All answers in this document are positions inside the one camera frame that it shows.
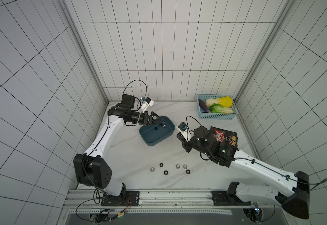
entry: white tiled wall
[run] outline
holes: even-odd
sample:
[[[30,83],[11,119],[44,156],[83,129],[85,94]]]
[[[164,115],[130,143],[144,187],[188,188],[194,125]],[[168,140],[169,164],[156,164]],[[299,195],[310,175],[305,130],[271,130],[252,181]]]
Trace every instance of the white tiled wall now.
[[[236,96],[286,0],[65,2],[110,99],[193,100]]]
[[[298,0],[238,100],[262,159],[315,183],[327,178],[327,0]],[[327,223],[327,182],[310,221]]]
[[[0,224],[56,224],[104,107],[58,2],[0,1]]]

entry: yellow vegetable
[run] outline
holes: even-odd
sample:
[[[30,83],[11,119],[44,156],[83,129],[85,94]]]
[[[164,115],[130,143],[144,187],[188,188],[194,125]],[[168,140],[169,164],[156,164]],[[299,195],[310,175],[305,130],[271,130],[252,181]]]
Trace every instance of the yellow vegetable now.
[[[232,105],[232,98],[230,98],[229,96],[226,97],[220,97],[220,98],[208,98],[206,99],[206,106],[210,107],[213,104],[220,104],[224,107],[230,107]]]

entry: red wire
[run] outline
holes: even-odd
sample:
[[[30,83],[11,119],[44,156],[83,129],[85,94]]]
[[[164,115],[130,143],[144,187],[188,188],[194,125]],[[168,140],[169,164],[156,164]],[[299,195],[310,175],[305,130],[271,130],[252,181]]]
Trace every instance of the red wire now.
[[[129,206],[129,204],[130,204],[130,202],[131,202],[131,199],[130,199],[129,197],[127,197],[127,199],[129,200],[129,202],[127,203],[127,206],[126,206],[126,208],[124,209],[124,211],[128,208],[128,206]]]
[[[126,211],[126,212],[128,212],[130,209],[131,209],[131,205],[132,205],[132,202],[131,202],[131,199],[128,197],[128,199],[129,199],[129,204],[130,204],[130,208]]]

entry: metal frame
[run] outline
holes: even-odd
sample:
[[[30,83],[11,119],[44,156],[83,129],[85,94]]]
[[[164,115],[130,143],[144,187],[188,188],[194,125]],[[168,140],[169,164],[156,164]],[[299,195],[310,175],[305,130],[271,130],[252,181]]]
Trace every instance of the metal frame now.
[[[247,87],[249,81],[251,80],[251,78],[253,77],[254,73],[256,72],[258,66],[260,65],[261,61],[263,60],[263,58],[265,57],[266,52],[268,51],[269,47],[271,46],[274,38],[276,37],[278,31],[280,30],[283,22],[286,20],[288,14],[290,13],[294,3],[297,0],[287,0],[285,6],[283,7],[283,10],[281,11],[280,15],[277,18],[277,21],[275,22],[274,27],[272,28],[271,32],[269,33],[268,38],[266,39],[265,43],[263,44],[263,47],[260,51],[260,53],[258,54],[255,62],[253,63],[250,72],[248,73],[245,81],[243,82],[243,85],[240,89],[240,91],[238,92],[235,100],[238,100],[244,89]]]
[[[214,190],[226,191],[226,189],[128,189],[128,191],[140,191],[139,205],[132,206],[129,213],[213,213],[232,215],[230,210],[232,208],[254,207],[254,205],[215,206],[211,195],[211,191]],[[92,199],[93,191],[94,189],[69,190],[57,224],[64,225],[69,214],[75,214],[76,208],[83,201]],[[77,213],[98,213],[108,208],[112,209],[112,212],[118,213],[125,207],[100,206],[91,200],[81,205]],[[272,206],[260,204],[260,208],[272,208]]]
[[[104,97],[104,101],[106,104],[106,107],[108,105],[108,98],[103,91],[103,87],[101,83],[99,82],[98,75],[96,71],[94,70],[93,64],[84,48],[82,39],[80,35],[78,34],[78,31],[76,29],[75,23],[73,22],[73,19],[70,15],[70,12],[67,10],[67,5],[65,3],[65,0],[57,0],[60,4],[60,7],[62,11],[65,14],[65,17],[68,21],[69,27],[72,30],[74,34],[74,38],[76,39],[80,51],[83,54],[83,58],[85,59],[86,63],[89,65],[91,73],[94,75],[94,80],[96,84],[99,86],[100,91]],[[243,93],[243,90],[247,87],[248,82],[256,72],[258,66],[260,65],[262,59],[264,58],[266,52],[268,51],[269,47],[271,46],[274,38],[276,37],[280,27],[282,26],[284,20],[287,18],[287,15],[289,14],[292,6],[296,0],[287,0],[285,3],[285,6],[283,10],[281,11],[280,15],[278,16],[278,19],[272,28],[267,40],[265,41],[263,48],[261,49],[259,55],[257,56],[255,62],[253,63],[250,72],[248,76],[246,77],[240,91],[238,92],[238,95],[236,99],[239,99]],[[253,153],[256,155],[256,158],[261,159],[260,154],[257,151],[257,148],[255,146],[254,141],[251,138],[251,135],[249,134],[247,127],[242,120],[242,117],[240,114],[237,115],[238,121],[243,127],[243,131],[248,139],[248,143],[253,151]],[[137,189],[135,191],[140,191],[140,200],[139,200],[139,206],[133,206],[130,209],[130,213],[219,213],[219,214],[232,214],[231,211],[228,208],[247,208],[248,206],[214,206],[213,201],[211,200],[211,191],[214,191],[215,189]],[[64,225],[66,223],[66,220],[68,218],[69,214],[74,214],[76,212],[76,208],[79,204],[81,204],[85,200],[89,200],[92,198],[93,189],[80,189],[80,190],[69,190],[66,200],[64,202],[63,210],[61,212],[61,215],[58,219],[59,225]],[[260,207],[271,207],[269,205],[261,204]],[[78,212],[97,212],[100,209],[114,209],[115,212],[118,212],[118,210],[125,208],[122,207],[102,207],[100,205],[97,205],[92,201],[88,201],[87,204],[84,204],[80,206],[80,209]],[[290,225],[296,225],[295,220],[292,216],[287,214],[285,211],[283,211],[283,214],[287,220],[287,222]]]

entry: mounting plate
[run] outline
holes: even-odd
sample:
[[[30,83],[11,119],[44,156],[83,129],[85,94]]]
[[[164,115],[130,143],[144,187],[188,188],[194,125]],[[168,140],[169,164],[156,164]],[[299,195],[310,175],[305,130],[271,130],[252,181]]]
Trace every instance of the mounting plate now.
[[[227,191],[211,191],[213,205],[230,206],[230,205],[251,205],[251,202],[243,202],[237,196],[226,195]]]
[[[131,199],[131,206],[138,206],[140,200],[139,191],[126,191],[126,197]],[[112,196],[104,195],[101,201],[102,206],[126,206],[128,205],[129,200],[126,199],[125,202],[118,202],[112,198]]]

